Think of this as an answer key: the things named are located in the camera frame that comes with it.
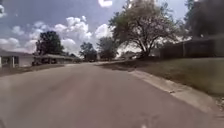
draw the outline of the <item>blue sky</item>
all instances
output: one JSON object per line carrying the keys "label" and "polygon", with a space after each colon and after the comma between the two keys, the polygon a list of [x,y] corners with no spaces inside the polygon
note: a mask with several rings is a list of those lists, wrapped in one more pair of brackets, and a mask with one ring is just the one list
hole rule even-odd
{"label": "blue sky", "polygon": [[[77,53],[83,41],[94,44],[111,34],[108,20],[126,0],[0,0],[0,47],[33,52],[39,33],[57,31],[65,51]],[[185,0],[168,2],[175,19],[183,18]]]}

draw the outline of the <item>lawn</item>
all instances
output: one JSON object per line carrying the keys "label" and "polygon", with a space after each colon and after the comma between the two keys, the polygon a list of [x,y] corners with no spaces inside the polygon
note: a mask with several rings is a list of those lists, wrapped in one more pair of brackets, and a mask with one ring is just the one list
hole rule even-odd
{"label": "lawn", "polygon": [[224,96],[224,58],[116,63],[179,82],[213,96]]}
{"label": "lawn", "polygon": [[24,72],[31,72],[31,71],[38,71],[50,68],[57,68],[63,67],[62,64],[55,64],[55,65],[41,65],[41,66],[34,66],[34,67],[24,67],[24,68],[0,68],[0,77],[1,76],[8,76],[13,74],[20,74]]}

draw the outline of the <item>road edge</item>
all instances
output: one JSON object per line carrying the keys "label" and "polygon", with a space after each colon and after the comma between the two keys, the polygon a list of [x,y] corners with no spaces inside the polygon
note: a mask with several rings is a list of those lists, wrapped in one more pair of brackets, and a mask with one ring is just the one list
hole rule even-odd
{"label": "road edge", "polygon": [[224,112],[218,107],[217,100],[203,92],[139,70],[133,70],[129,72],[129,74],[140,78],[146,83],[169,93],[171,96],[184,101],[205,113],[217,117],[224,117]]}

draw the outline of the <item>house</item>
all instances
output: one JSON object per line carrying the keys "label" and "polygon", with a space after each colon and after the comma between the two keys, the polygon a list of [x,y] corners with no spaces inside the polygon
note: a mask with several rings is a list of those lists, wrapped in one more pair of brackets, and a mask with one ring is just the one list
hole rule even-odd
{"label": "house", "polygon": [[33,61],[34,57],[32,54],[0,49],[0,68],[29,67],[32,66]]}
{"label": "house", "polygon": [[78,57],[46,54],[46,55],[35,55],[33,65],[65,64],[65,63],[74,63],[78,61],[79,61]]}

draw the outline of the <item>residential street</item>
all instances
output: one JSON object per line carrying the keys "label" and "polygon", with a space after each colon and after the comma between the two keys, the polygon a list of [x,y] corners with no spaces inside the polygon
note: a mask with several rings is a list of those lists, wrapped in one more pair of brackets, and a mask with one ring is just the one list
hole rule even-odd
{"label": "residential street", "polygon": [[5,128],[224,127],[125,71],[94,64],[1,77],[0,118]]}

